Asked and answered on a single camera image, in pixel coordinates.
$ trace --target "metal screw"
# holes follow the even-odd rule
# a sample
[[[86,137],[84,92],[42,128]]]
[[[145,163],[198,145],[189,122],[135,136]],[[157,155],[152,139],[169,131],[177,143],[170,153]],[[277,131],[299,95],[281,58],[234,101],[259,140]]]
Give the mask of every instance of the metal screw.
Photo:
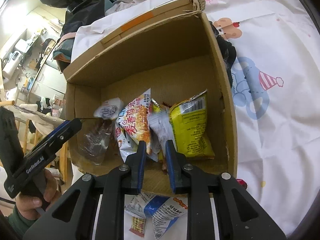
[[[84,174],[82,176],[82,180],[83,181],[89,181],[92,178],[92,176],[90,174]]]
[[[119,166],[119,170],[121,171],[127,171],[129,169],[129,166],[127,164],[122,164]]]
[[[183,168],[187,171],[191,171],[193,169],[193,166],[190,163],[188,163],[188,164],[185,164]]]
[[[224,173],[221,174],[221,177],[222,177],[223,179],[230,179],[230,178],[231,178],[231,175],[230,175],[229,173],[227,173],[227,172],[224,172]]]

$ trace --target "cartoon bear print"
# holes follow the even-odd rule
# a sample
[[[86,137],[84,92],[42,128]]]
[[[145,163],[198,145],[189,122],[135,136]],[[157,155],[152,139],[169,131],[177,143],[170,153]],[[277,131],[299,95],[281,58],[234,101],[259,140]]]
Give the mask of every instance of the cartoon bear print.
[[[283,87],[281,77],[272,77],[260,71],[247,57],[239,57],[231,68],[233,79],[231,92],[236,106],[245,106],[250,118],[258,120],[269,106],[268,90]]]
[[[239,29],[240,23],[233,23],[229,18],[221,18],[215,21],[213,26],[225,40],[240,38],[242,35],[242,31]]]

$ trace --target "finger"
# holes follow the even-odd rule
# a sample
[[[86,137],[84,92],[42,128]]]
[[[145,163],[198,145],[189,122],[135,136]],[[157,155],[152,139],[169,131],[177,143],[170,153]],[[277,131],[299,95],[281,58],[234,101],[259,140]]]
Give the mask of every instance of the finger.
[[[57,181],[47,169],[44,169],[44,176],[47,179],[47,186],[45,188],[43,198],[45,201],[51,202],[57,191]]]
[[[42,206],[38,197],[31,197],[20,194],[16,199],[16,206],[20,212],[25,212]]]
[[[55,195],[54,195],[54,197],[52,198],[52,200],[51,200],[51,203],[50,203],[50,205],[46,208],[46,211],[49,209],[49,208],[51,208],[51,206],[58,200],[58,198],[60,198],[61,197],[61,193],[57,190],[56,191],[56,193],[55,193]]]

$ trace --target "brown bear print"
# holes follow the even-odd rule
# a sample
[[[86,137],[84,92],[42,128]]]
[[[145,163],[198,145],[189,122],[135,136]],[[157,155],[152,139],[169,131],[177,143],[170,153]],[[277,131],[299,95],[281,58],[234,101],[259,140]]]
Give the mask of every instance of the brown bear print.
[[[242,31],[238,29],[239,22],[232,22],[229,18],[221,18],[213,23],[213,26],[217,28],[219,34],[225,39],[236,39],[241,37]]]

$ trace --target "barcode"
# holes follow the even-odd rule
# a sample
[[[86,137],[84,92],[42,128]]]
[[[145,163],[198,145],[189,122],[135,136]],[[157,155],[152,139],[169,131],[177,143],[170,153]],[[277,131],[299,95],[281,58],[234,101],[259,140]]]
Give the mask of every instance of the barcode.
[[[180,111],[182,114],[190,113],[200,109],[205,109],[204,98],[197,98],[191,102],[184,103],[180,105]]]

